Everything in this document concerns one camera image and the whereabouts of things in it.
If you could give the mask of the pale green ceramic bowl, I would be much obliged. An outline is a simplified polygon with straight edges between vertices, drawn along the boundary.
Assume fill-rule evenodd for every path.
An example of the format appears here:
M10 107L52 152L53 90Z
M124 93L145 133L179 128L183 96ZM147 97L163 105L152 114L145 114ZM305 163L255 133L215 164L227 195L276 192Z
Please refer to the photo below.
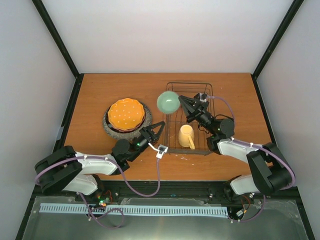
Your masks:
M172 114L179 107L179 95L173 91L165 91L157 98L157 108L164 114Z

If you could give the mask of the green wire dish rack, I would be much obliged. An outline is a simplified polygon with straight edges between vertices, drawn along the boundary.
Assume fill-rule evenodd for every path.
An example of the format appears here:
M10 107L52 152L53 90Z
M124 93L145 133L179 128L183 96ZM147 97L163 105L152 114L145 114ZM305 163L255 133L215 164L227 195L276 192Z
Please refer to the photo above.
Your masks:
M213 87L210 83L171 81L166 84L166 91L177 95L194 98L197 94L213 95ZM168 147L170 154L197 154L208 155L211 153L207 146L207 138L212 134L194 120L187 122L184 110L180 107L174 113L163 114L165 122L162 134L162 144Z

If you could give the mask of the yellow ceramic mug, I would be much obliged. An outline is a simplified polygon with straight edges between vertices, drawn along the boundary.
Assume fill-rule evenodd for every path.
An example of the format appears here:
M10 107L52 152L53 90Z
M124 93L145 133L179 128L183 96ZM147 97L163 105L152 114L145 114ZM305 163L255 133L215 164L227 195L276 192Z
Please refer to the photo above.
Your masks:
M195 133L191 125L182 125L178 132L178 142L184 148L195 149Z

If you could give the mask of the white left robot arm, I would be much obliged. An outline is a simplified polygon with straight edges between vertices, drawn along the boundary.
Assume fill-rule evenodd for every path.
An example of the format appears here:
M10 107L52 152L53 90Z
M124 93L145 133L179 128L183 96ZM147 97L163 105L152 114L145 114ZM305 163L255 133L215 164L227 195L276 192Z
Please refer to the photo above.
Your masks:
M164 130L161 121L143 127L133 141L120 139L110 154L92 155L75 151L71 145L64 146L39 161L35 166L35 184L45 195L60 191L78 192L92 201L103 198L104 188L98 185L98 174L121 175L129 169L129 163L137 159L147 148L156 152L160 160L168 151L164 145L155 147Z

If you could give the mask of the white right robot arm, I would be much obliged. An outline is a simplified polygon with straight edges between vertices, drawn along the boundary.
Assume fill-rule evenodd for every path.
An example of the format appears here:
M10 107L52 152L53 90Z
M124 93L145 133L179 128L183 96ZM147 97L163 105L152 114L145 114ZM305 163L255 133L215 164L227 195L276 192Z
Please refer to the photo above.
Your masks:
M196 121L199 127L211 134L206 139L211 152L248 164L249 175L235 177L229 182L233 194L261 193L269 196L295 184L295 173L275 143L254 144L235 139L235 116L212 115L207 110L211 97L205 93L198 93L193 98L180 95L178 99L186 121Z

